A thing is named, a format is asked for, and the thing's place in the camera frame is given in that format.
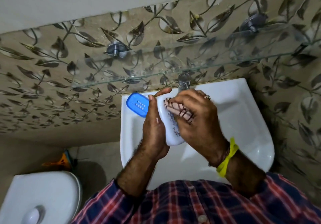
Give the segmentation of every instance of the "shirt sleeve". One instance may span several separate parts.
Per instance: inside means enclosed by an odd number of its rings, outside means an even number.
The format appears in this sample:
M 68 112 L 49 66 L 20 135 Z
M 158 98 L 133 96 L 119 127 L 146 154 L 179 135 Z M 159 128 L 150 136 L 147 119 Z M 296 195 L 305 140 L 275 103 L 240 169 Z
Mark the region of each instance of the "shirt sleeve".
M 267 173 L 251 201 L 285 223 L 321 223 L 321 210 L 280 174 Z
M 126 196 L 113 179 L 86 201 L 71 224 L 124 223 L 132 215 L 134 200 Z

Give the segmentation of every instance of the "person's left hand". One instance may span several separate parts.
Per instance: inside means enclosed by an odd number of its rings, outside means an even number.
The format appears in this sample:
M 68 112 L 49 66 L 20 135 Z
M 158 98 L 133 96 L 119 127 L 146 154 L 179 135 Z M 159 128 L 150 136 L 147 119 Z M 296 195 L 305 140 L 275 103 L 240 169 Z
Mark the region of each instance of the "person's left hand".
M 160 160 L 165 157 L 170 149 L 166 144 L 165 125 L 163 124 L 157 108 L 157 100 L 155 97 L 167 94 L 172 88 L 164 88 L 153 95 L 148 95 L 149 106 L 147 116 L 143 126 L 143 138 L 140 148 L 152 160 Z

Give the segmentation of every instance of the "yellow wristband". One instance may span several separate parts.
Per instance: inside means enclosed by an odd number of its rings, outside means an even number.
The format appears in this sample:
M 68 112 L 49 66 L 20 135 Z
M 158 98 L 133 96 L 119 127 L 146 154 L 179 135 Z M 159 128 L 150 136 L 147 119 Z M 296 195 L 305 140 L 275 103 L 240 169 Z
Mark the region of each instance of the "yellow wristband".
M 235 155 L 235 153 L 237 152 L 238 149 L 239 149 L 239 146 L 237 144 L 235 144 L 235 139 L 234 139 L 234 137 L 232 137 L 230 139 L 230 153 L 216 169 L 216 171 L 219 173 L 220 177 L 226 178 L 227 165 L 229 164 L 230 159 L 232 158 L 232 156 Z

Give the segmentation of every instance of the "hand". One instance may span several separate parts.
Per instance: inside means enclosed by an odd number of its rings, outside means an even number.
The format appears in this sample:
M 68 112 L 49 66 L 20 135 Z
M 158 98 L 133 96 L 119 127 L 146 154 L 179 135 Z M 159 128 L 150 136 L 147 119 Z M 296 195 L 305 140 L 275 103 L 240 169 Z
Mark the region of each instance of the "hand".
M 170 149 L 166 144 L 165 125 L 163 124 L 157 108 L 155 97 L 171 92 L 171 88 L 161 89 L 153 95 L 148 95 L 148 113 L 143 126 L 142 143 L 139 146 L 152 160 L 160 160 L 165 157 Z
M 183 104 L 194 113 L 191 124 L 182 117 L 175 117 L 181 137 L 210 165 L 218 167 L 229 145 L 221 131 L 216 106 L 204 96 L 201 90 L 189 89 L 178 93 L 171 101 Z

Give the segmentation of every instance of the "white ceramic sink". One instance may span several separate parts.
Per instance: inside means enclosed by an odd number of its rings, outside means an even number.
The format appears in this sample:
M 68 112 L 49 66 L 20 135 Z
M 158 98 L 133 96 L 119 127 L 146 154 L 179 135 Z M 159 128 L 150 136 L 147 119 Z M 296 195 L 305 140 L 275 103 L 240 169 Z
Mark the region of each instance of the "white ceramic sink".
M 211 97 L 218 108 L 218 116 L 224 136 L 236 143 L 259 168 L 268 171 L 274 160 L 274 146 L 265 121 L 254 101 L 244 78 L 197 85 Z M 156 91 L 144 92 L 144 96 Z M 122 96 L 120 156 L 125 166 L 142 139 L 144 118 L 136 115 L 126 106 L 129 95 Z M 172 146 L 167 156 L 155 168 L 147 189 L 174 180 L 206 179 L 228 183 L 219 177 L 216 169 L 187 143 Z

